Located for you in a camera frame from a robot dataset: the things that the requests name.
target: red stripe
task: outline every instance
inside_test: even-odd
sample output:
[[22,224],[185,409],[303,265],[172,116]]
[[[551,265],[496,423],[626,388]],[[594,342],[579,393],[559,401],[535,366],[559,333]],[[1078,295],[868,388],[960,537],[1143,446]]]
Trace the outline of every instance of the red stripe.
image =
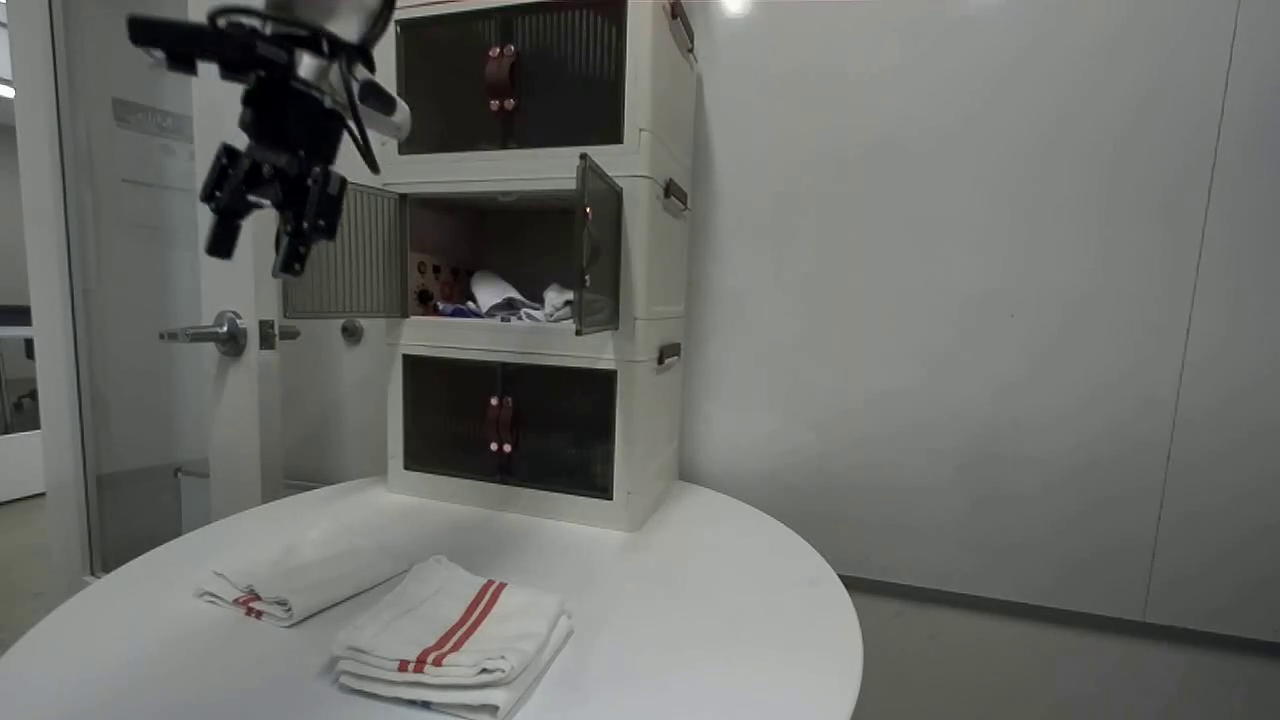
[[476,594],[471,594],[471,603],[463,607],[463,616],[453,620],[453,626],[446,626],[442,637],[434,637],[433,648],[415,652],[412,670],[423,670],[423,668],[427,668],[427,655],[438,652],[438,648],[446,648],[446,642],[455,638],[455,633],[468,626],[468,620],[481,611],[481,603],[482,603],[482,594],[487,594],[491,586],[496,586],[491,578],[476,586]]
[[487,620],[487,611],[496,607],[496,599],[502,599],[506,585],[496,585],[496,591],[487,591],[487,603],[481,607],[481,616],[471,620],[471,626],[453,642],[442,648],[433,668],[438,668],[453,652],[458,652],[476,633],[481,622]]

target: white round table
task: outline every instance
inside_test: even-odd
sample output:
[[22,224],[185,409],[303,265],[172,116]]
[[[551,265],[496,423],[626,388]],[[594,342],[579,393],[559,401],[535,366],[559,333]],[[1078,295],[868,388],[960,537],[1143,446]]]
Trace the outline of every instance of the white round table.
[[835,571],[784,525],[674,483],[643,531],[399,494],[356,479],[227,516],[96,578],[0,658],[13,720],[427,720],[327,678],[330,637],[370,594],[300,626],[209,607],[211,566],[309,525],[559,591],[575,637],[516,720],[848,720],[863,637]]

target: robotic arm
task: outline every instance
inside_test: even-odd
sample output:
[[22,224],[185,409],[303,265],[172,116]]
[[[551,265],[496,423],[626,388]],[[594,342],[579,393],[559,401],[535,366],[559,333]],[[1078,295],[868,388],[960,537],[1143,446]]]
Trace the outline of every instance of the robotic arm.
[[214,8],[209,24],[133,14],[128,39],[167,72],[214,63],[243,83],[240,128],[246,146],[225,142],[198,201],[211,206],[209,254],[237,254],[240,224],[276,206],[276,276],[303,276],[311,243],[330,239],[347,178],[330,171],[342,134],[379,171],[368,128],[406,134],[406,107],[370,79],[370,48],[397,0],[266,0]]

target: gray floor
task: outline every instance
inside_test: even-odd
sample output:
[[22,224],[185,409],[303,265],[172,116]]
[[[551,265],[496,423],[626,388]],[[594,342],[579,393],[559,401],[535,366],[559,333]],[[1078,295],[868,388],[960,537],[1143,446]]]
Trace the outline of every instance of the gray floor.
[[0,655],[40,620],[43,566],[43,498],[0,505]]
[[858,586],[856,720],[1274,720],[1280,648]]

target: white towel with red stripes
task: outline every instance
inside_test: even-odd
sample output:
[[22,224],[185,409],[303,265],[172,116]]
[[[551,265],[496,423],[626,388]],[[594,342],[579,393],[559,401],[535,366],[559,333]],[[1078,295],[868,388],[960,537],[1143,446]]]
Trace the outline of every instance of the white towel with red stripes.
[[330,670],[365,697],[502,720],[569,637],[555,594],[433,557],[339,633]]
[[303,622],[405,566],[399,557],[330,528],[265,547],[252,564],[214,571],[195,594],[246,620]]

